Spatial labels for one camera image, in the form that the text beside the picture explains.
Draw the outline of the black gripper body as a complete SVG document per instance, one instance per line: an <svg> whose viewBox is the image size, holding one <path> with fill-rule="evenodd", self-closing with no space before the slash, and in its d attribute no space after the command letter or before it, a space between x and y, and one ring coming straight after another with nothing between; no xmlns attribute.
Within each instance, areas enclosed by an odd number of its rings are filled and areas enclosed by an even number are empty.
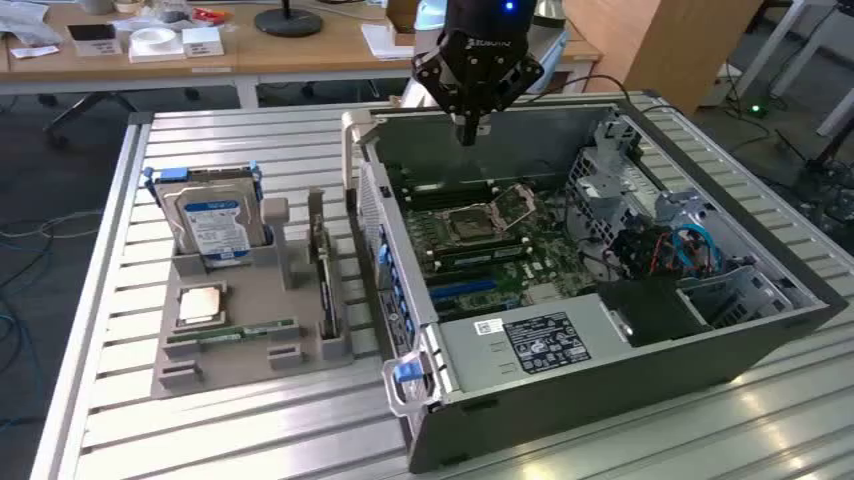
<svg viewBox="0 0 854 480"><path fill-rule="evenodd" d="M468 68L493 57L519 58L528 51L528 29L533 16L531 1L450 1L440 51L461 86L466 114Z"/></svg>

